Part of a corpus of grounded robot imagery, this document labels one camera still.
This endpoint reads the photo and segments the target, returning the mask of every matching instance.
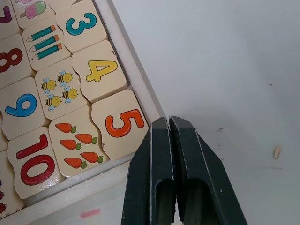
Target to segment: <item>teal pencil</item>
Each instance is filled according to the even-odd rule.
[[[55,30],[56,30],[56,29],[55,29],[55,26],[52,25],[52,26],[50,26],[50,27],[48,27],[48,28],[46,28],[46,29],[43,29],[43,30],[41,30],[41,31],[39,31],[39,32],[37,32],[37,33],[31,35],[31,36],[27,39],[27,41],[35,41],[35,40],[38,40],[38,39],[40,39],[40,38],[42,38],[42,37],[44,37],[44,36],[46,36],[46,35],[48,35],[48,34],[51,34],[51,33],[54,32]]]
[[[49,38],[49,39],[47,39],[47,40],[45,40],[45,41],[42,41],[42,42],[40,42],[40,43],[34,45],[34,46],[30,49],[30,51],[31,51],[31,52],[36,52],[36,51],[38,51],[38,50],[40,50],[40,49],[42,49],[42,48],[47,47],[48,45],[51,45],[51,44],[53,44],[53,43],[59,41],[59,39],[60,39],[60,38],[58,37],[58,35],[55,35],[55,36],[53,36],[53,37],[51,37],[51,38]]]
[[[39,52],[32,58],[32,60],[40,60],[40,59],[45,58],[55,52],[58,52],[60,49],[62,49],[62,46],[59,43],[58,45],[54,45],[46,50],[43,50],[42,52]]]

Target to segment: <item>popsicle illustration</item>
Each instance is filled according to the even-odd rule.
[[[33,1],[33,0],[15,0],[16,3],[23,2],[23,4],[27,4],[27,3],[31,2],[31,1]]]
[[[21,18],[27,16],[28,19],[31,19],[37,15],[42,14],[46,10],[46,4],[43,1],[38,1],[30,6],[25,8],[25,13],[20,15]]]

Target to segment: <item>orange number 5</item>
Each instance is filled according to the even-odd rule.
[[[124,137],[131,130],[130,118],[134,118],[138,128],[145,126],[144,120],[139,110],[134,109],[128,112],[124,112],[120,115],[121,120],[124,122],[124,126],[116,129],[113,127],[113,116],[108,116],[105,120],[105,126],[107,132],[113,137]]]

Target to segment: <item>teal number 3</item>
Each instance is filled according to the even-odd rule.
[[[84,31],[84,29],[91,29],[96,25],[97,17],[94,14],[86,13],[86,14],[84,14],[84,17],[90,19],[90,22],[86,23],[85,21],[81,20],[79,22],[79,27],[77,29],[73,28],[73,24],[75,22],[75,19],[71,18],[67,21],[66,29],[67,29],[67,32],[70,35],[73,35],[73,36],[80,35]]]

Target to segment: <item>picture puzzle piece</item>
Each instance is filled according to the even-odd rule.
[[[72,54],[66,49],[63,39],[55,16],[24,30],[23,40],[32,68],[39,71],[70,57]]]
[[[124,90],[92,105],[92,119],[101,131],[105,153],[112,160],[136,152],[148,125],[131,90]]]
[[[8,159],[15,171],[15,190],[22,199],[64,180],[46,127],[10,141]]]
[[[0,219],[21,210],[24,202],[14,187],[14,171],[8,161],[8,152],[0,153]]]
[[[59,10],[73,5],[76,0],[50,0],[50,7],[57,13]]]
[[[8,149],[8,140],[2,131],[2,114],[0,113],[0,151]]]
[[[20,34],[0,41],[0,89],[34,74]]]
[[[24,30],[55,12],[50,8],[49,0],[11,0],[19,26]]]
[[[48,119],[54,120],[88,104],[80,91],[79,76],[73,70],[72,58],[40,70],[36,83]]]
[[[60,172],[71,177],[109,160],[103,152],[101,133],[85,106],[53,120],[49,126]]]
[[[65,45],[71,53],[107,39],[104,26],[91,0],[78,2],[58,11],[56,21],[64,31]]]
[[[10,0],[0,1],[0,30],[0,40],[16,33],[22,33],[22,30],[17,23],[13,5]]]
[[[127,80],[109,41],[73,55],[73,68],[81,78],[81,91],[90,102],[124,90]]]
[[[9,140],[48,124],[32,77],[0,90],[0,111],[2,130]]]

